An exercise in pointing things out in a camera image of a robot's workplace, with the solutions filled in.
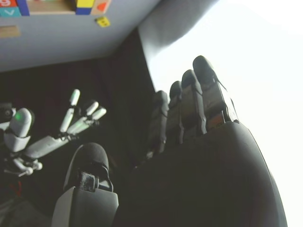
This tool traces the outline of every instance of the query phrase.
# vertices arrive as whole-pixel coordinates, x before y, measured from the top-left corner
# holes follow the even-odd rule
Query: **white ceiling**
[[[110,27],[98,16],[45,15],[0,17],[0,26],[17,25],[20,37],[0,39],[0,71],[102,57],[117,48],[160,0],[112,0],[106,13]]]

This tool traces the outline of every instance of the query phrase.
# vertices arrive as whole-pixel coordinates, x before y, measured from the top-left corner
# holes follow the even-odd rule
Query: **dark background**
[[[114,189],[123,199],[124,183],[146,151],[154,93],[137,30],[107,58],[4,72],[0,78],[0,102],[35,113],[30,143],[59,130],[75,88],[79,104],[95,99],[107,109],[99,127],[41,158],[44,168],[21,179],[26,198],[52,215],[73,153],[82,143],[97,142],[109,156]]]

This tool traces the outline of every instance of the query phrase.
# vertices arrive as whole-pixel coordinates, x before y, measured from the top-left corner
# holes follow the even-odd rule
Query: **white wall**
[[[169,93],[196,56],[210,60],[275,177],[289,227],[303,226],[302,6],[295,0],[221,0],[170,43],[161,42],[172,30],[156,26],[156,20],[167,23],[157,10],[139,29],[156,91]],[[188,13],[175,17],[186,20]]]

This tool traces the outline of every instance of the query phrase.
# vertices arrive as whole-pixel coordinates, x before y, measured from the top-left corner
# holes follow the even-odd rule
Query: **red block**
[[[0,0],[0,7],[16,7],[16,0]]]

